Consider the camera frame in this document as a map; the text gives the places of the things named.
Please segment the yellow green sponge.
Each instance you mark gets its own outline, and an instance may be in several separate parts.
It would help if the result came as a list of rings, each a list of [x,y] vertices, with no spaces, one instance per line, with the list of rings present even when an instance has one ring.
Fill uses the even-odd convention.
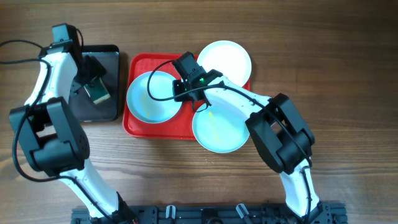
[[[90,97],[90,100],[95,105],[98,105],[111,97],[101,78],[92,79],[92,81],[86,84],[84,88]]]

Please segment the light green plate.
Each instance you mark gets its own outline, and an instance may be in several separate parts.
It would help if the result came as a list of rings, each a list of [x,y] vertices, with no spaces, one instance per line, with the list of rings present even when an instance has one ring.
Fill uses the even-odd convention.
[[[238,150],[249,138],[249,131],[238,116],[222,107],[206,104],[195,112],[192,131],[201,146],[220,154]]]
[[[135,78],[127,90],[126,103],[132,115],[140,121],[150,124],[163,123],[173,118],[180,108],[181,102],[175,100],[153,100],[147,91],[147,83],[151,72],[146,72]],[[158,99],[173,96],[173,81],[171,74],[156,71],[150,80],[149,90]]]

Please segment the white round plate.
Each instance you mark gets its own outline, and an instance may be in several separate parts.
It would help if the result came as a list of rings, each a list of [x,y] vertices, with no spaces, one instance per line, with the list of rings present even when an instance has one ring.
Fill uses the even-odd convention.
[[[197,62],[207,72],[217,70],[240,87],[248,82],[252,72],[248,52],[230,40],[210,43],[200,52]]]

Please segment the light green plate front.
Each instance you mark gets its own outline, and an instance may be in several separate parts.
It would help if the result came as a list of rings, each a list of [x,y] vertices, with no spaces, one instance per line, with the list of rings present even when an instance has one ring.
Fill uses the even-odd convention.
[[[249,131],[238,116],[222,107],[206,104],[195,112],[192,131],[201,146],[220,154],[238,150],[249,138]]]

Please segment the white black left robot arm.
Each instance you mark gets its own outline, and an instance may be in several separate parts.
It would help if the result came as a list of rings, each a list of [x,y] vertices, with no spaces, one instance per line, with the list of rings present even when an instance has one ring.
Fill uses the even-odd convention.
[[[13,146],[21,146],[33,170],[59,180],[86,205],[88,223],[134,223],[135,214],[102,179],[89,159],[86,134],[64,96],[45,103],[37,92],[33,102],[11,110]]]

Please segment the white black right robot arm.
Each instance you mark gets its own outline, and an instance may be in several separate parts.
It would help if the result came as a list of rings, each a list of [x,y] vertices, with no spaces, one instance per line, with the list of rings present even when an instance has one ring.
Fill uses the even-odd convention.
[[[204,100],[243,120],[261,159],[280,175],[286,205],[302,223],[314,221],[320,214],[310,174],[315,137],[289,97],[255,94],[215,70],[177,72],[180,88],[175,96]]]

